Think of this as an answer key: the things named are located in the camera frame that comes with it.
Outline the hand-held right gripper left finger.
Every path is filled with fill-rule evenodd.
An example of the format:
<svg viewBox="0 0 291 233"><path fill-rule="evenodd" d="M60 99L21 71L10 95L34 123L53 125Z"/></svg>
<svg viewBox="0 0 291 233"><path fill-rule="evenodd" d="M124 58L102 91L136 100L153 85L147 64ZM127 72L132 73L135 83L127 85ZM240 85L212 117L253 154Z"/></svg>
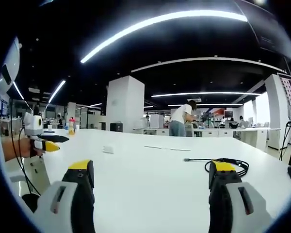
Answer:
<svg viewBox="0 0 291 233"><path fill-rule="evenodd" d="M34 212L43 233L94 233L94 167L83 160L68 167L38 199Z"/></svg>

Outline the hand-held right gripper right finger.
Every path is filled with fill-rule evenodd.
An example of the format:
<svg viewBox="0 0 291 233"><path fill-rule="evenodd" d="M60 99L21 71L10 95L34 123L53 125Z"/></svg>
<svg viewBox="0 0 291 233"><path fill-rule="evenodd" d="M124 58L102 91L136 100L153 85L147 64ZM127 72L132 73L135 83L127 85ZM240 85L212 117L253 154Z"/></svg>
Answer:
<svg viewBox="0 0 291 233"><path fill-rule="evenodd" d="M249 164L234 159L211 160L209 173L210 233L263 233L273 223L266 200L242 177Z"/></svg>

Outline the person's left hand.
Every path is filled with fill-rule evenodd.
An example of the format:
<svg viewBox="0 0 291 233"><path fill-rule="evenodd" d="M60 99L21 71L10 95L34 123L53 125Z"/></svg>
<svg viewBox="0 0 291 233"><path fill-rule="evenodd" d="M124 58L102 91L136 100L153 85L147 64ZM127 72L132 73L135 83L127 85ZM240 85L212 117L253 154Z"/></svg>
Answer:
<svg viewBox="0 0 291 233"><path fill-rule="evenodd" d="M31 146L31 140L29 138L22 138L19 140L20 154L24 158L31 158L34 156L42 156L45 151L33 148Z"/></svg>

